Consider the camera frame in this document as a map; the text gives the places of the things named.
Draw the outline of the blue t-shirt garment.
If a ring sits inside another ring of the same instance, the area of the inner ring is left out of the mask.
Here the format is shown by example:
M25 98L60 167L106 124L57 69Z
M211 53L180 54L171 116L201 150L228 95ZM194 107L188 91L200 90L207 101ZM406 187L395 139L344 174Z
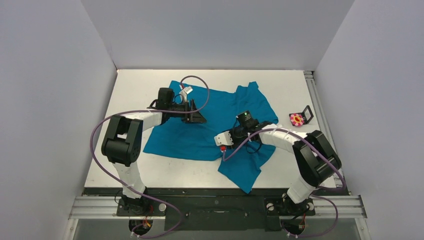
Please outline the blue t-shirt garment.
M214 136L232 128L238 114L250 111L259 122L276 124L279 121L256 82L250 82L247 86L239 85L235 92L207 91L199 86L193 86L192 89L188 96L202 107L200 113L206 118L206 123L184 123L179 118L170 118L165 124L152 129L144 153L214 161L222 157ZM248 194L261 173L261 166L275 150L271 145L261 146L256 142L248 142L228 161L222 162L218 172Z

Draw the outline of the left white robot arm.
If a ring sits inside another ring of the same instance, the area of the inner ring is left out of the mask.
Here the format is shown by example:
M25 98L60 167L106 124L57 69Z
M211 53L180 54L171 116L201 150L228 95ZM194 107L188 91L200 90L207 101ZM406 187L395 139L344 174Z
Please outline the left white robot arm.
M117 170L123 182L123 198L130 201L129 208L136 215L143 215L149 210L148 199L142 197L146 186L136 162L141 152L143 131L163 125L170 118L180 118L186 124L205 124L207 120L199 113L194 99L188 99L192 90L190 86L183 87L179 92L181 102L176 103L175 92L161 87L157 99L138 118L128 118L122 113L113 115L109 120L101 153Z

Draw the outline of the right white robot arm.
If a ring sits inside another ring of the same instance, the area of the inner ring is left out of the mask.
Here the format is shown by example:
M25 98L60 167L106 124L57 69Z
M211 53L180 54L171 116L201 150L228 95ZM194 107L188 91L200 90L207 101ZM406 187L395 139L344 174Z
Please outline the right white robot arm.
M239 114L236 121L238 126L215 136L216 145L237 151L248 142L255 142L294 155L299 177L283 195L282 207L287 213L296 213L302 207L302 202L322 188L324 181L334 174L340 174L342 162L320 130L292 131L270 121L259 122L249 111Z

